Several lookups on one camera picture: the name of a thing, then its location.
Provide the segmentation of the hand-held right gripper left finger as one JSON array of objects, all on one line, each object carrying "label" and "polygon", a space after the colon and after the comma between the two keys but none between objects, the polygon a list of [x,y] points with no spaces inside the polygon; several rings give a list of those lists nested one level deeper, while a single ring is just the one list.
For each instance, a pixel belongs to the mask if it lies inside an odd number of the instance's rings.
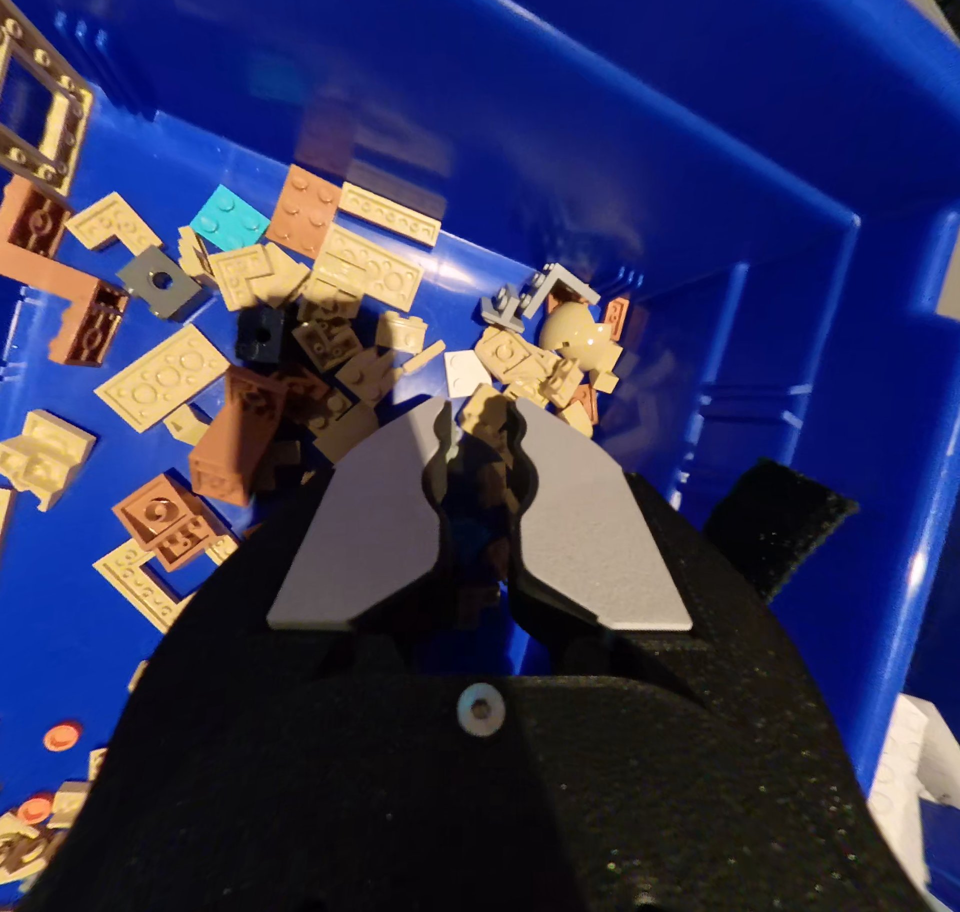
[{"label": "hand-held right gripper left finger", "polygon": [[267,616],[275,631],[381,631],[455,611],[452,406],[428,399],[335,466]]}]

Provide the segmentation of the printed white paper sheet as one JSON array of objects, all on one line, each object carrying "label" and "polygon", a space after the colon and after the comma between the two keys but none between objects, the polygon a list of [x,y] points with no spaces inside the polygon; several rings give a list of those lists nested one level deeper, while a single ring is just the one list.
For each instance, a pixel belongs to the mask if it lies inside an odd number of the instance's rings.
[{"label": "printed white paper sheet", "polygon": [[952,910],[930,893],[920,800],[959,809],[959,747],[938,709],[901,693],[894,703],[868,807],[881,834],[934,910]]}]

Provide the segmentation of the pile of toy bricks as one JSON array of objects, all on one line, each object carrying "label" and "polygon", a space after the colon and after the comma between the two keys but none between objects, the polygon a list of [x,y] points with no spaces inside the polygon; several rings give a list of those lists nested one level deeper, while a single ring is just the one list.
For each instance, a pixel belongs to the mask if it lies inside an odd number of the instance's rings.
[{"label": "pile of toy bricks", "polygon": [[2,445],[41,506],[69,489],[64,536],[30,539],[23,577],[81,597],[75,563],[119,498],[126,544],[99,563],[167,634],[93,782],[40,827],[2,817],[19,910],[623,910],[641,871],[635,787],[645,693],[624,642],[520,565],[532,484],[509,407],[510,604],[537,639],[569,633],[552,676],[423,675],[420,627],[275,631],[268,613],[334,472],[234,550],[193,597],[155,585],[231,540],[210,500],[244,506],[290,389],[181,326],[112,368],[90,409],[54,402]]}]

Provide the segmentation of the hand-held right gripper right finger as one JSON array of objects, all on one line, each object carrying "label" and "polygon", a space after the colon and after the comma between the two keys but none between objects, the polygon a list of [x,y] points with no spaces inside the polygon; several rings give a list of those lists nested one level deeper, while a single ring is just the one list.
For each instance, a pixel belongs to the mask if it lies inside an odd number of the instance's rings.
[{"label": "hand-held right gripper right finger", "polygon": [[690,632],[688,608],[618,462],[528,400],[513,410],[514,452],[532,473],[518,519],[521,569],[606,629]]}]

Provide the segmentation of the tan toy brick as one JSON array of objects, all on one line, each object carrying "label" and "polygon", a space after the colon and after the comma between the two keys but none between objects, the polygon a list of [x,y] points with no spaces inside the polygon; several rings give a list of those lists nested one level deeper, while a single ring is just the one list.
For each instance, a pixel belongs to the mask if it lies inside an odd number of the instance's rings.
[{"label": "tan toy brick", "polygon": [[462,432],[497,453],[508,450],[507,423],[512,400],[490,383],[481,383],[463,405],[459,415]]}]

